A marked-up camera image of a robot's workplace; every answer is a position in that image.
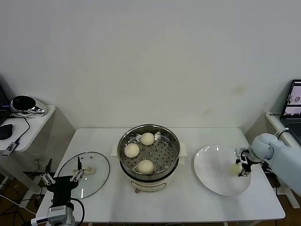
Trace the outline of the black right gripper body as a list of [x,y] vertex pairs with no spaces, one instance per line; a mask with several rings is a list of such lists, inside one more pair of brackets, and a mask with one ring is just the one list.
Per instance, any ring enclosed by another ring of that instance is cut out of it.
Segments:
[[248,159],[249,152],[242,151],[240,154],[240,160],[242,165],[242,172],[251,172],[251,162]]

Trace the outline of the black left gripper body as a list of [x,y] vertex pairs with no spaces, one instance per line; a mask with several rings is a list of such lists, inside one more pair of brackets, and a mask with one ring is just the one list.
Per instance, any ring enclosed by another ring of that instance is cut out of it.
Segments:
[[72,176],[55,177],[55,183],[48,186],[48,191],[53,193],[51,208],[67,206],[73,208],[71,203],[71,191],[79,185],[79,181],[70,181]]

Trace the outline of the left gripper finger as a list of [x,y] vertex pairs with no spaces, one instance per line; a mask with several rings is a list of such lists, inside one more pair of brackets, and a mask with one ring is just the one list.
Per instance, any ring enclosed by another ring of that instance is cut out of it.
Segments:
[[79,182],[79,180],[84,175],[84,170],[82,168],[82,163],[80,161],[80,158],[77,157],[77,171],[76,173],[70,178],[70,182]]
[[51,165],[52,165],[52,159],[50,159],[48,164],[46,165],[44,173],[42,173],[40,175],[40,177],[44,181],[45,185],[55,184],[55,180],[50,175]]

